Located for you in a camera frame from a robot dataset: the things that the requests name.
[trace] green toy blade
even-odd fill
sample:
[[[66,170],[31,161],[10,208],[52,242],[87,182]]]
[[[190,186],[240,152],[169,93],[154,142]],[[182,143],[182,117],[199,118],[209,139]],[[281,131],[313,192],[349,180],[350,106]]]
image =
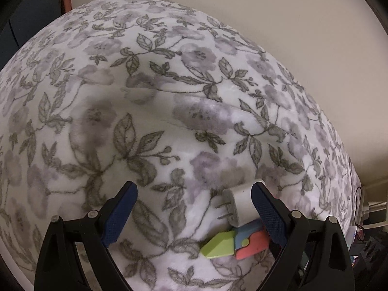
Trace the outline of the green toy blade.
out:
[[[234,237],[233,230],[218,233],[201,248],[201,254],[208,259],[234,255]]]

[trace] blue toy piece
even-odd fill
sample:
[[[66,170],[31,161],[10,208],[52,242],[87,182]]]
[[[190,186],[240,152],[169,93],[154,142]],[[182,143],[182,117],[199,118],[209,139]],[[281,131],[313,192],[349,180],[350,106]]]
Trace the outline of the blue toy piece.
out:
[[[236,251],[243,248],[244,246],[242,245],[242,241],[249,238],[251,234],[261,231],[262,229],[264,229],[264,225],[261,219],[253,220],[239,228],[233,228],[236,232],[234,237],[234,250]]]

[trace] floral bedding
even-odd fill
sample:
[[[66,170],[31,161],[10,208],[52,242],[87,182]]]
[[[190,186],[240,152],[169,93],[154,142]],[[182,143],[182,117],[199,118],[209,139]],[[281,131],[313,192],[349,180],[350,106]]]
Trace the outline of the floral bedding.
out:
[[[333,125],[273,56],[169,0],[94,0],[29,40],[0,72],[0,239],[33,282],[52,215],[139,198],[113,259],[134,290],[255,290],[269,251],[208,260],[223,189],[261,178],[346,233],[359,180]],[[99,286],[83,249],[91,287]]]

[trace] bed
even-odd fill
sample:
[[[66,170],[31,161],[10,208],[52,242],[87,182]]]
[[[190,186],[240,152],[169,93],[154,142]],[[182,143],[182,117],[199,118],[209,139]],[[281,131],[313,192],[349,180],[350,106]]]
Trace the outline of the bed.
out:
[[[110,252],[135,290],[255,290],[269,251],[199,252],[229,227],[222,190],[244,182],[353,224],[360,181],[313,97],[262,47],[170,0],[94,0],[53,21],[0,72],[0,113],[0,239],[32,283],[51,216],[83,217],[127,180],[139,200]]]

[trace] metal prong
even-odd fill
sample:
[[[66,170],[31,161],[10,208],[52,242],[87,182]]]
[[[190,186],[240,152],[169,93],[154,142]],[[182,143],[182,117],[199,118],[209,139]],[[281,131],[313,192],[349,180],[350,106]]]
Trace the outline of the metal prong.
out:
[[[230,202],[224,202],[224,203],[222,203],[222,204],[219,204],[219,205],[216,206],[215,208],[218,209],[218,208],[221,208],[222,206],[227,206],[227,205],[229,205],[229,204],[230,204]]]
[[[225,215],[222,215],[222,216],[218,217],[217,219],[219,219],[219,220],[225,219],[225,218],[227,218],[227,217],[230,217],[231,215],[233,215],[233,213],[227,213],[227,214],[225,214]]]

